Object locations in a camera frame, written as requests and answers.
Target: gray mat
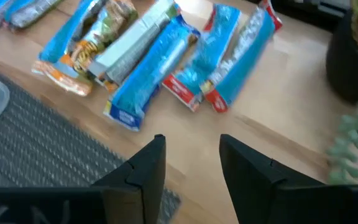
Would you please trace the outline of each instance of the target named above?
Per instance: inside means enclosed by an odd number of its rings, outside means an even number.
[[[11,99],[0,115],[0,187],[88,186],[124,159],[0,75]],[[159,223],[180,205],[164,190]]]

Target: plant pot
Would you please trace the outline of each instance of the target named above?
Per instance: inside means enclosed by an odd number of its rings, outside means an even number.
[[[328,83],[343,100],[358,102],[358,46],[352,37],[352,11],[339,23],[326,56]]]

